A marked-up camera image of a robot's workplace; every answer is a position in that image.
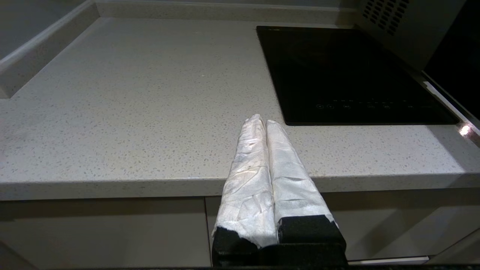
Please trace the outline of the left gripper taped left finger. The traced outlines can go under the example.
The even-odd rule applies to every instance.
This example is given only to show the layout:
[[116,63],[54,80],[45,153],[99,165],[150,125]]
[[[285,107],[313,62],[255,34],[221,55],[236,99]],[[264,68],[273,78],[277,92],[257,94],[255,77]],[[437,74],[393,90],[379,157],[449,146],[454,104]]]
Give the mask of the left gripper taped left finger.
[[252,265],[253,254],[277,244],[266,129],[259,114],[241,127],[212,236],[214,265]]

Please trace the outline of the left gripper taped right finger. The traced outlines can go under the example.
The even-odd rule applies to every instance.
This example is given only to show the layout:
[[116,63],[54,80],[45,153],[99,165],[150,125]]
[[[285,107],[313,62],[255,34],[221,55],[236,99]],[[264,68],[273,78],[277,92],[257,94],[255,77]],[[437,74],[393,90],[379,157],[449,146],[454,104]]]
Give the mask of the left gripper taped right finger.
[[346,241],[283,127],[266,124],[278,244],[271,265],[346,265]]

